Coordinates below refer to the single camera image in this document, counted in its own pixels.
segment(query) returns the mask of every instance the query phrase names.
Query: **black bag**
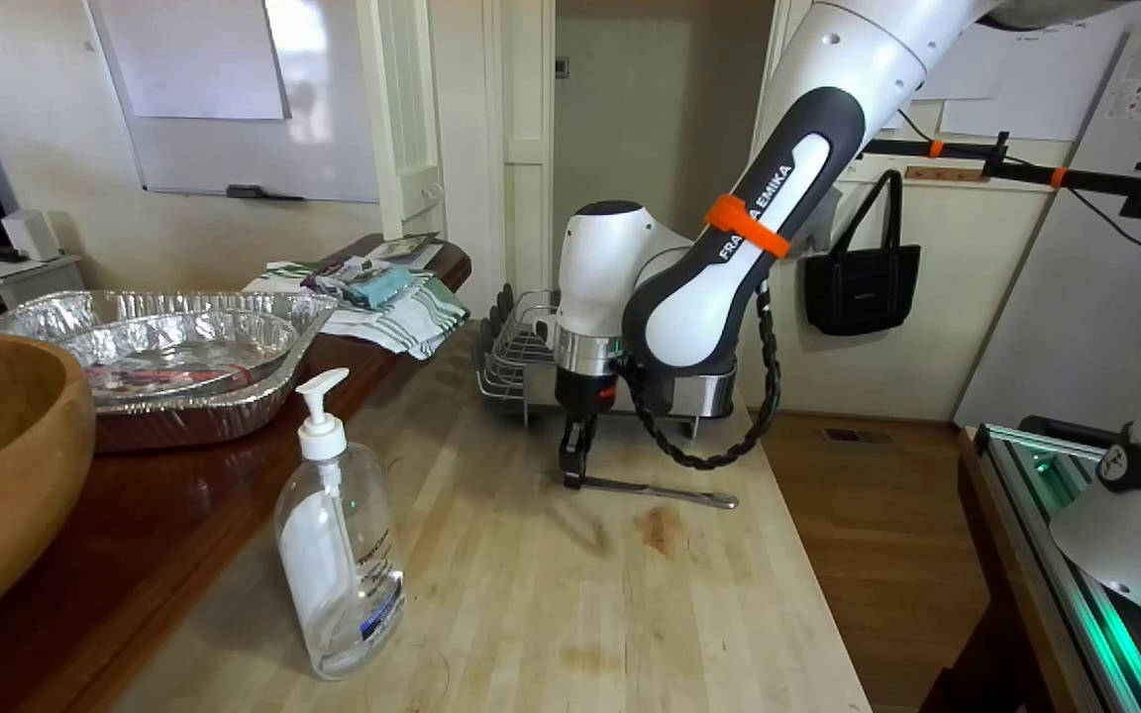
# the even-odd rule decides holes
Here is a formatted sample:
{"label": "black bag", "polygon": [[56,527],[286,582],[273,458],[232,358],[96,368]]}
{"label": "black bag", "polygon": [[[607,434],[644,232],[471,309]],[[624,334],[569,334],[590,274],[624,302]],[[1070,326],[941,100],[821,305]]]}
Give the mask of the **black bag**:
{"label": "black bag", "polygon": [[[878,248],[856,248],[850,232],[887,185]],[[801,263],[809,326],[821,334],[878,334],[901,326],[918,280],[918,245],[900,245],[900,169],[887,169],[859,202],[833,252]]]}

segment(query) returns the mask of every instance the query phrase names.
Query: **wooden countertop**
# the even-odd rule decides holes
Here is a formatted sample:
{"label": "wooden countertop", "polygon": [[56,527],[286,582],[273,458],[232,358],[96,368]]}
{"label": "wooden countertop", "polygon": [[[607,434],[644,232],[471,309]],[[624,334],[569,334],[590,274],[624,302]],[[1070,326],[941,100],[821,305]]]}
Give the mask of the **wooden countertop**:
{"label": "wooden countertop", "polygon": [[[467,252],[431,271],[460,284]],[[330,401],[352,412],[400,363],[376,343],[318,335],[299,371],[348,363]],[[296,401],[244,441],[96,454],[50,549],[0,597],[0,710],[106,710],[219,569],[267,517],[296,469]]]}
{"label": "wooden countertop", "polygon": [[352,430],[384,463],[406,568],[394,638],[352,677],[308,677],[265,527],[117,710],[866,710],[760,451],[694,474],[611,417],[599,474],[740,508],[561,491],[558,417],[488,412],[462,348],[384,383]]}

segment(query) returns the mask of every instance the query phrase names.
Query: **butcher block counter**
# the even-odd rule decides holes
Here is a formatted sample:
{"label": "butcher block counter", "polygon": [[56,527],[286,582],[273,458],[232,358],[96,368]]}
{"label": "butcher block counter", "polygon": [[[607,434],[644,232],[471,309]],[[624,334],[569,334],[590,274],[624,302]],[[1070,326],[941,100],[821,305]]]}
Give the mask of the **butcher block counter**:
{"label": "butcher block counter", "polygon": [[303,668],[262,527],[117,710],[866,710],[760,451],[694,474],[635,417],[611,417],[594,474],[718,488],[740,508],[561,491],[558,417],[521,426],[471,383],[456,343],[352,417],[384,463],[406,568],[402,622],[360,675]]}

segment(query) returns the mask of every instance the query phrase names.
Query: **aluminum foil tray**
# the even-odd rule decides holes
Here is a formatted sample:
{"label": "aluminum foil tray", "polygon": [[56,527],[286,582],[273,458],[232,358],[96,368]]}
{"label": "aluminum foil tray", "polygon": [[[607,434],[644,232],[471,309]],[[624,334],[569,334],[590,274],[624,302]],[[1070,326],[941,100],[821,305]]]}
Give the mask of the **aluminum foil tray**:
{"label": "aluminum foil tray", "polygon": [[330,297],[308,293],[153,293],[153,288],[63,288],[30,297],[0,318],[0,334],[69,343],[117,322],[168,318],[168,311],[224,311],[224,318],[281,318],[291,341],[277,363],[257,379],[209,383],[196,391],[96,401],[97,451],[153,451],[220,442],[257,430],[277,417],[296,363],[333,311]]}

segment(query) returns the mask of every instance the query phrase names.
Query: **clear plastic bottle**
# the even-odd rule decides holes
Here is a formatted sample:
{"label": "clear plastic bottle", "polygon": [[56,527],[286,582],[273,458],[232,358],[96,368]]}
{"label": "clear plastic bottle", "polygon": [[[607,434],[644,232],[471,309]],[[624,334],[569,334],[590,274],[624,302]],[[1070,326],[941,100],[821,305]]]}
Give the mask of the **clear plastic bottle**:
{"label": "clear plastic bottle", "polygon": [[348,371],[303,379],[299,469],[277,500],[277,545],[318,677],[363,665],[402,613],[402,569],[390,557],[388,502],[366,447],[348,442],[326,412]]}

